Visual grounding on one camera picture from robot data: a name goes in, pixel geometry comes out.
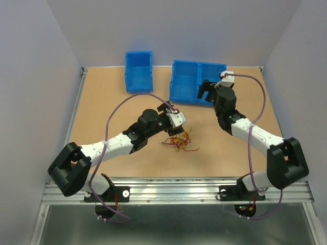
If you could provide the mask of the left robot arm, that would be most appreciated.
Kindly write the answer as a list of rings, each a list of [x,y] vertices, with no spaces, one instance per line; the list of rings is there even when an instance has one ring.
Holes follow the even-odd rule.
[[[150,137],[160,132],[169,136],[179,134],[183,132],[184,123],[184,113],[166,104],[156,110],[146,109],[134,124],[117,136],[88,145],[66,144],[48,168],[48,174],[65,197],[79,191],[94,191],[102,201],[109,201],[114,190],[109,178],[104,174],[94,176],[90,169],[100,162],[141,150]]]

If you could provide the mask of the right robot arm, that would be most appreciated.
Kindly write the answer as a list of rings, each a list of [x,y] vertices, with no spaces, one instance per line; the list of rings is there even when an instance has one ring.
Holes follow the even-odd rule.
[[[300,142],[273,135],[255,125],[236,109],[237,98],[233,82],[218,83],[204,80],[199,86],[197,97],[205,96],[211,102],[218,124],[230,135],[247,142],[248,150],[256,148],[267,160],[266,170],[249,173],[237,179],[236,185],[219,187],[216,198],[220,201],[248,201],[252,197],[265,199],[270,187],[283,190],[309,174],[309,168]]]

